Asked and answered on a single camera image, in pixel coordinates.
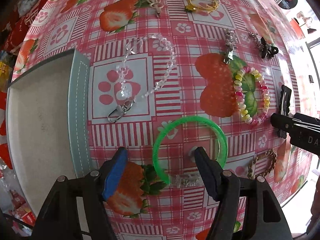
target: silver charm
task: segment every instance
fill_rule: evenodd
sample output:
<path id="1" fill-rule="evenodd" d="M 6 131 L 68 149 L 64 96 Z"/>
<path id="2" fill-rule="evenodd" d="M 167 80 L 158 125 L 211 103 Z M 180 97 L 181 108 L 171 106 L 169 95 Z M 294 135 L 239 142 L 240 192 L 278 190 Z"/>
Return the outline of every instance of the silver charm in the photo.
<path id="1" fill-rule="evenodd" d="M 249 33 L 249 36 L 253 39 L 254 43 L 256 44 L 256 47 L 259 49 L 259 50 L 262 50 L 263 49 L 263 45 L 261 43 L 261 41 L 258 40 L 258 34 L 257 33 L 252 33 L 250 30 L 248 30 L 248 33 Z"/>
<path id="2" fill-rule="evenodd" d="M 236 49 L 236 43 L 237 43 L 237 35 L 235 31 L 226 29 L 226 46 L 227 46 L 227 52 L 225 55 L 225 58 L 223 59 L 223 62 L 225 64 L 229 64 L 231 60 L 233 60 L 233 50 Z"/>

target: tablecloth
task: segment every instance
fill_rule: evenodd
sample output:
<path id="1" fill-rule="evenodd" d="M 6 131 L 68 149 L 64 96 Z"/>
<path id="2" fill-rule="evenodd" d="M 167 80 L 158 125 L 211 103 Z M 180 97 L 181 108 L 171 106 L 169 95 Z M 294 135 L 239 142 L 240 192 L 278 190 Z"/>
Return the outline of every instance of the tablecloth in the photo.
<path id="1" fill-rule="evenodd" d="M 247 176 L 247 166 L 254 157 L 275 149 L 276 168 L 266 179 L 279 202 L 293 194 L 308 174 L 312 154 L 291 146 L 289 138 L 279 138 L 268 120 L 252 127 L 241 122 L 237 111 L 228 116 L 219 100 L 223 98 L 225 104 L 232 106 L 234 98 L 224 96 L 224 89 L 229 89 L 225 83 L 232 76 L 222 75 L 220 81 L 210 82 L 210 72 L 206 76 L 199 73 L 208 65 L 218 72 L 226 67 L 221 63 L 221 53 L 226 49 L 225 30 L 235 30 L 238 48 L 230 71 L 234 73 L 247 65 L 263 74 L 271 97 L 268 117 L 277 111 L 282 84 L 292 89 L 292 114 L 299 111 L 315 116 L 313 87 L 307 76 L 309 66 L 303 61 L 304 52 L 296 34 L 278 6 L 272 0 L 220 0 L 218 9 L 211 13 L 189 13 L 184 10 L 187 0 L 161 0 L 164 8 L 157 18 L 145 0 L 119 1 L 49 0 L 25 38 L 13 74 L 15 79 L 36 63 L 71 48 L 89 58 L 88 131 L 92 161 L 99 167 L 119 146 L 129 151 L 130 162 L 122 181 L 105 205 L 118 238 L 188 240 L 210 227 L 218 203 L 204 187 L 174 188 L 154 175 L 153 142 L 163 127 L 183 116 L 203 116 L 222 128 L 229 147 L 224 168 L 238 176 Z M 276 57 L 261 59 L 248 29 L 274 43 L 279 48 Z M 125 45 L 153 33 L 162 34 L 174 44 L 177 67 L 161 90 L 111 124 L 107 120 L 109 113 L 123 102 L 116 65 L 125 55 Z M 138 54 L 128 58 L 130 71 L 126 80 L 134 95 L 145 93 L 162 78 L 168 58 L 165 47 L 157 40 L 147 40 Z M 254 81 L 247 82 L 251 94 L 246 104 L 250 113 L 255 114 L 261 109 L 261 96 Z M 160 163 L 171 174 L 196 172 L 192 151 L 197 146 L 204 147 L 212 158 L 217 155 L 216 138 L 206 127 L 177 127 L 162 143 Z M 254 174 L 265 171 L 270 161 L 259 160 Z M 240 198 L 240 225 L 244 209 L 245 198 Z"/>

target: hair accessory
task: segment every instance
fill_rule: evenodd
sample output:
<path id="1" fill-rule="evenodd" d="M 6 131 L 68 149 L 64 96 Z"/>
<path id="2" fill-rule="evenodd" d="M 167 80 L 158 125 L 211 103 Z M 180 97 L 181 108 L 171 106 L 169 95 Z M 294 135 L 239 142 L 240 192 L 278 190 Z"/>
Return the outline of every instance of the hair accessory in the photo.
<path id="1" fill-rule="evenodd" d="M 263 109 L 262 111 L 258 114 L 257 118 L 253 118 L 248 114 L 248 110 L 246 109 L 246 105 L 244 104 L 244 94 L 242 93 L 242 78 L 246 73 L 250 73 L 254 75 L 256 80 L 260 84 L 260 89 L 262 90 L 263 94 Z M 236 76 L 235 76 L 235 94 L 236 94 L 236 100 L 238 104 L 238 109 L 241 115 L 242 121 L 245 123 L 251 124 L 251 125 L 260 125 L 264 122 L 264 120 L 267 118 L 268 115 L 268 110 L 269 110 L 269 105 L 270 105 L 270 96 L 269 96 L 269 91 L 268 88 L 266 87 L 266 83 L 263 79 L 263 76 L 261 73 L 259 73 L 258 70 L 256 70 L 254 67 L 243 67 L 241 68 Z"/>
<path id="2" fill-rule="evenodd" d="M 261 52 L 261 58 L 268 57 L 268 59 L 272 59 L 276 54 L 278 54 L 279 49 L 275 46 L 272 46 L 266 42 L 266 40 L 261 37 L 260 41 L 258 40 L 258 34 L 252 33 L 247 29 L 249 36 L 254 40 L 256 43 L 257 48 Z"/>
<path id="3" fill-rule="evenodd" d="M 162 77 L 162 79 L 158 82 L 156 82 L 155 87 L 147 91 L 145 94 L 143 94 L 141 97 L 132 97 L 132 91 L 129 90 L 125 76 L 127 75 L 129 71 L 129 66 L 127 65 L 127 59 L 130 54 L 137 54 L 139 50 L 141 49 L 143 42 L 147 39 L 158 39 L 161 44 L 163 44 L 164 49 L 169 51 L 170 53 L 170 59 L 167 63 L 167 70 Z M 153 94 L 157 92 L 160 88 L 164 86 L 166 83 L 168 77 L 170 76 L 170 72 L 175 67 L 176 64 L 176 53 L 174 52 L 173 46 L 170 41 L 167 40 L 167 38 L 164 38 L 161 34 L 153 34 L 149 35 L 140 39 L 134 39 L 133 41 L 127 43 L 126 45 L 126 54 L 124 56 L 124 59 L 122 60 L 122 64 L 118 65 L 116 67 L 117 73 L 119 75 L 119 82 L 121 84 L 121 95 L 123 98 L 126 98 L 127 100 L 124 102 L 122 106 L 118 105 L 115 110 L 113 110 L 108 115 L 109 122 L 115 123 L 118 121 L 122 116 L 124 116 L 133 106 L 134 103 L 137 103 L 139 99 L 141 98 L 147 98 L 150 94 Z"/>
<path id="4" fill-rule="evenodd" d="M 271 164 L 270 164 L 269 168 L 265 172 L 262 172 L 258 175 L 253 175 L 252 174 L 253 173 L 253 169 L 252 169 L 253 165 L 255 165 L 258 160 L 264 159 L 268 156 L 271 157 Z M 273 149 L 267 150 L 265 153 L 258 155 L 248 165 L 248 178 L 255 179 L 258 176 L 263 176 L 263 177 L 267 176 L 272 170 L 274 170 L 276 162 L 277 162 L 277 154 Z"/>
<path id="5" fill-rule="evenodd" d="M 217 157 L 217 162 L 223 168 L 226 164 L 228 156 L 228 142 L 221 128 L 213 121 L 200 117 L 200 116 L 186 116 L 178 120 L 169 123 L 164 129 L 159 133 L 152 149 L 152 161 L 155 167 L 156 173 L 159 178 L 167 184 L 171 184 L 175 187 L 199 187 L 203 186 L 203 181 L 201 179 L 200 173 L 195 173 L 192 175 L 168 175 L 161 168 L 158 158 L 158 151 L 164 137 L 175 127 L 180 124 L 187 122 L 200 122 L 209 126 L 213 132 L 216 134 L 219 143 L 219 153 Z"/>
<path id="6" fill-rule="evenodd" d="M 185 10 L 187 12 L 196 12 L 198 10 L 200 11 L 206 11 L 206 12 L 212 12 L 216 10 L 220 5 L 220 0 L 210 0 L 211 3 L 207 4 L 206 7 L 203 7 L 201 5 L 194 5 L 192 3 L 193 0 L 187 0 L 188 5 L 185 6 Z"/>
<path id="7" fill-rule="evenodd" d="M 161 9 L 164 7 L 163 3 L 161 3 L 161 0 L 146 0 L 149 6 L 156 10 L 156 16 L 157 18 L 160 18 Z"/>
<path id="8" fill-rule="evenodd" d="M 237 48 L 236 47 L 237 40 L 238 40 L 238 37 L 235 31 L 226 29 L 227 52 L 223 60 L 224 63 L 229 64 L 230 61 L 233 60 L 233 50 Z"/>

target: wooden bead bracelet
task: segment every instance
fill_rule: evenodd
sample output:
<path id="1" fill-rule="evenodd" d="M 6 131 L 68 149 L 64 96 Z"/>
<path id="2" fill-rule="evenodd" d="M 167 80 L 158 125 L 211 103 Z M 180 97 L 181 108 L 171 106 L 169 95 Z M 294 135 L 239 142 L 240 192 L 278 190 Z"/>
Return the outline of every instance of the wooden bead bracelet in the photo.
<path id="1" fill-rule="evenodd" d="M 252 169 L 253 165 L 255 165 L 258 160 L 264 159 L 268 156 L 271 156 L 271 158 L 272 158 L 269 168 L 267 168 L 265 172 L 262 172 L 258 175 L 253 175 L 252 174 L 253 173 L 253 169 Z M 258 176 L 263 176 L 263 177 L 267 176 L 275 168 L 276 162 L 277 162 L 277 154 L 273 149 L 266 151 L 264 154 L 258 155 L 248 165 L 248 178 L 255 179 Z"/>
<path id="2" fill-rule="evenodd" d="M 257 115 L 258 117 L 250 116 L 248 114 L 248 110 L 246 109 L 247 106 L 244 104 L 244 94 L 242 93 L 242 78 L 246 73 L 250 73 L 255 77 L 255 79 L 260 84 L 260 89 L 262 90 L 263 108 L 262 108 L 262 111 Z M 266 83 L 263 79 L 263 76 L 254 67 L 243 67 L 237 72 L 235 79 L 236 80 L 234 81 L 234 84 L 235 84 L 235 91 L 236 91 L 235 92 L 236 101 L 237 101 L 238 110 L 240 112 L 242 121 L 251 125 L 262 124 L 264 120 L 267 118 L 269 105 L 270 105 L 269 91 L 268 91 L 268 88 L 266 87 Z"/>

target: red plaid pattern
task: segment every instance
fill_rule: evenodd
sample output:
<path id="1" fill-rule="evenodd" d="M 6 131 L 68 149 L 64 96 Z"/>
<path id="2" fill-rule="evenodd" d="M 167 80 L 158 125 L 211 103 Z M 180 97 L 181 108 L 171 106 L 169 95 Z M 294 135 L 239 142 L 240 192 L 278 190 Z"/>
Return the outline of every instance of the red plaid pattern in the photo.
<path id="1" fill-rule="evenodd" d="M 137 164 L 152 163 L 152 145 L 159 131 L 168 123 L 182 116 L 198 115 L 216 122 L 225 132 L 228 140 L 228 159 L 225 169 L 238 176 L 247 176 L 247 165 L 267 149 L 277 149 L 283 143 L 276 129 L 268 121 L 258 127 L 251 127 L 240 121 L 239 114 L 220 118 L 208 116 L 200 108 L 200 95 L 206 87 L 206 80 L 195 68 L 200 55 L 220 53 L 225 50 L 225 29 L 236 31 L 238 48 L 235 54 L 248 66 L 258 69 L 265 78 L 270 91 L 269 116 L 276 112 L 280 100 L 281 84 L 292 89 L 290 111 L 315 116 L 312 106 L 314 99 L 307 95 L 308 77 L 301 62 L 300 47 L 295 44 L 295 34 L 279 8 L 271 0 L 221 0 L 217 11 L 210 15 L 190 14 L 184 11 L 186 0 L 162 0 L 164 8 L 157 18 L 151 8 L 140 8 L 135 23 L 129 24 L 119 33 L 106 33 L 100 28 L 99 16 L 104 7 L 118 0 L 88 0 L 60 13 L 67 0 L 48 1 L 43 10 L 50 14 L 43 26 L 32 25 L 27 39 L 39 38 L 39 46 L 29 57 L 25 72 L 36 63 L 70 48 L 84 53 L 92 65 L 89 79 L 88 131 L 92 161 L 100 167 L 112 158 L 119 146 L 129 150 L 129 160 Z M 249 38 L 247 29 L 256 32 L 249 15 L 258 13 L 266 23 L 268 32 L 279 48 L 279 54 L 272 60 L 263 60 L 255 44 Z M 115 109 L 116 102 L 102 103 L 101 96 L 117 91 L 110 78 L 116 64 L 125 55 L 125 45 L 136 37 L 161 33 L 175 45 L 177 68 L 166 85 L 151 95 L 136 110 L 131 110 L 115 124 L 107 121 L 108 114 Z M 138 93 L 153 87 L 165 73 L 167 51 L 157 41 L 146 41 L 140 52 L 129 58 L 133 77 L 132 84 L 138 84 Z M 13 79 L 20 73 L 14 73 Z M 100 86 L 109 83 L 110 92 Z M 261 110 L 261 99 L 258 99 Z M 214 134 L 200 124 L 184 124 L 166 136 L 159 149 L 161 165 L 170 174 L 182 174 L 197 170 L 189 153 L 196 146 L 202 146 L 215 158 L 219 145 Z M 260 160 L 254 166 L 259 174 L 270 160 Z M 283 180 L 274 182 L 274 172 L 267 181 L 279 202 L 291 195 L 291 187 L 301 174 L 308 174 L 311 154 L 295 149 L 290 158 L 289 168 Z M 219 203 L 208 196 L 204 187 L 176 189 L 166 187 L 159 196 L 146 197 L 151 205 L 149 213 L 137 219 L 123 217 L 111 209 L 107 213 L 112 221 L 118 239 L 189 240 L 197 233 L 211 226 Z M 241 226 L 244 220 L 245 198 L 239 200 L 237 220 Z"/>

